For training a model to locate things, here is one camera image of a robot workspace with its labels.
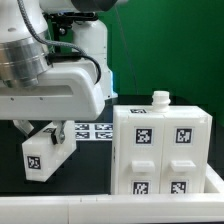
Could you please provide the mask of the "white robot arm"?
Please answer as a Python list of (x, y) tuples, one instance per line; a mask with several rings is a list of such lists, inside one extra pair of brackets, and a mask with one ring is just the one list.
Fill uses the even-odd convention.
[(95, 120), (114, 97), (107, 27), (119, 0), (0, 0), (0, 120)]

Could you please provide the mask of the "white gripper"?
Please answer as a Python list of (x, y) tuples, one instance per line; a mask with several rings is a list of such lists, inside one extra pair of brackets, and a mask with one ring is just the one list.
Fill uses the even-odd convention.
[(90, 61), (55, 63), (34, 87), (7, 88), (0, 81), (0, 120), (14, 120), (25, 136), (34, 129), (28, 120), (54, 121), (54, 145), (65, 140), (65, 120), (95, 120), (105, 107), (103, 91)]

